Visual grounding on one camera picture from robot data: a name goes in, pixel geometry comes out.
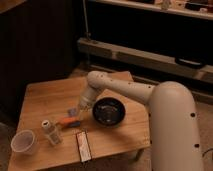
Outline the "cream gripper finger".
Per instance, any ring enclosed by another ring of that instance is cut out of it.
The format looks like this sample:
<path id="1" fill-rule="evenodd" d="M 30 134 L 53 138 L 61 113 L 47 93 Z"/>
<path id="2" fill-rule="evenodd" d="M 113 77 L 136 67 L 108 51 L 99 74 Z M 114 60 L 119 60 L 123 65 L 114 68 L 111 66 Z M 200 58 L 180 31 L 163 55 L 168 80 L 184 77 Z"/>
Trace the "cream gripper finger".
<path id="1" fill-rule="evenodd" d="M 84 109 L 77 108 L 77 116 L 81 117 L 83 115 Z"/>

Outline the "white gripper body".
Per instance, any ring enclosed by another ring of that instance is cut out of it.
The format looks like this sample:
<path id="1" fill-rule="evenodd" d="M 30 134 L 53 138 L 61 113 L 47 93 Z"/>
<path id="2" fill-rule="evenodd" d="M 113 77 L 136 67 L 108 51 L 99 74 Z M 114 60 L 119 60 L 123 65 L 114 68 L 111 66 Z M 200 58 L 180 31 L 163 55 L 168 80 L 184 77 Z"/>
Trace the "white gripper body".
<path id="1" fill-rule="evenodd" d="M 99 92 L 91 87 L 87 87 L 83 93 L 80 95 L 78 107 L 80 110 L 90 109 L 97 97 L 99 96 Z"/>

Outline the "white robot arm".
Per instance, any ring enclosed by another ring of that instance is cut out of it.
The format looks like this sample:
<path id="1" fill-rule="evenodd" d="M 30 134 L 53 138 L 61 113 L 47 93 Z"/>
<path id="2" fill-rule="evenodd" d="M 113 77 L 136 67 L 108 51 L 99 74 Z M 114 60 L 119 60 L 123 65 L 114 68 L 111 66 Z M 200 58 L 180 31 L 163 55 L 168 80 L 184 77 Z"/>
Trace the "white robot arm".
<path id="1" fill-rule="evenodd" d="M 80 110 L 93 107 L 105 89 L 148 106 L 152 171 L 204 171 L 195 100 L 187 87 L 114 79 L 101 71 L 89 72 L 86 81 Z"/>

